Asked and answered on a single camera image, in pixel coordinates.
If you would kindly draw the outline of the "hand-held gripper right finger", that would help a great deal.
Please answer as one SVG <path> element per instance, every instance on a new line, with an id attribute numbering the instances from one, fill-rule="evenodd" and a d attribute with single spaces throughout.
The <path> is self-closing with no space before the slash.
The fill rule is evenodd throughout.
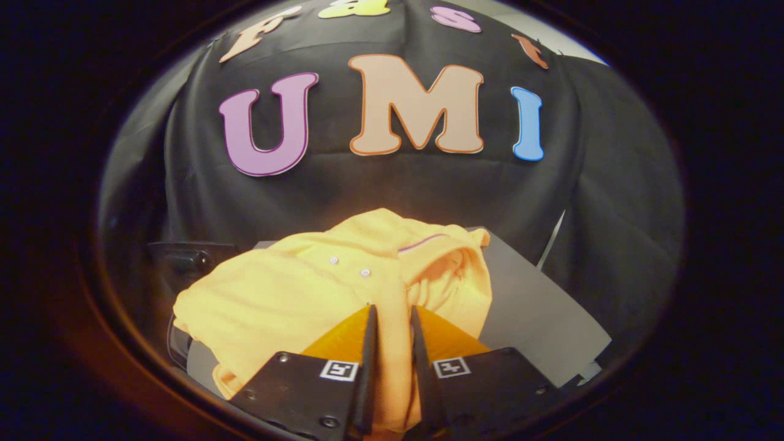
<path id="1" fill-rule="evenodd" d="M 411 310 L 421 420 L 414 438 L 504 438 L 561 393 L 516 348 L 490 350 L 430 310 Z"/>

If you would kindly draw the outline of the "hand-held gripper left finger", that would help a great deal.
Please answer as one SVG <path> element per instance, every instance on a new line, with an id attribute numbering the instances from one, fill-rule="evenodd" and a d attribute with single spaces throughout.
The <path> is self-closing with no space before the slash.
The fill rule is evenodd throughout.
<path id="1" fill-rule="evenodd" d="M 230 404 L 294 438 L 361 440 L 372 432 L 377 312 L 356 313 L 358 362 L 280 351 L 236 393 Z"/>

